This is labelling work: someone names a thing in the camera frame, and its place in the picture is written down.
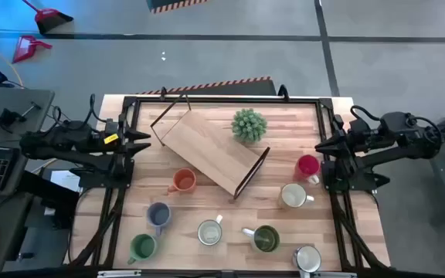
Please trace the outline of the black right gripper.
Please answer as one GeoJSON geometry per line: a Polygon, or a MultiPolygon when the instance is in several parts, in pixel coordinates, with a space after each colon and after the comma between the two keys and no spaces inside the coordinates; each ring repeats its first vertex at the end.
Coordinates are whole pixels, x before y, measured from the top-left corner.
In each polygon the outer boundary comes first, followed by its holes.
{"type": "Polygon", "coordinates": [[[334,133],[320,144],[316,152],[335,157],[336,161],[353,159],[356,152],[364,144],[364,120],[356,117],[349,122],[349,129],[344,129],[344,121],[339,114],[334,115],[334,133]]]}

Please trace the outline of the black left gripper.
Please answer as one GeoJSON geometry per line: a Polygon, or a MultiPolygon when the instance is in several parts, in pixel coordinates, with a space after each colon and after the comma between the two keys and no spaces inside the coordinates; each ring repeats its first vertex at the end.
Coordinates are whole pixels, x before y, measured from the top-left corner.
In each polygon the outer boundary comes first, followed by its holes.
{"type": "Polygon", "coordinates": [[[113,118],[107,118],[104,126],[104,153],[110,156],[109,164],[124,164],[130,160],[130,156],[135,156],[138,152],[151,146],[150,143],[127,143],[130,141],[143,140],[150,138],[150,134],[146,134],[133,129],[126,130],[125,135],[125,119],[124,115],[120,115],[118,121],[113,118]]]}

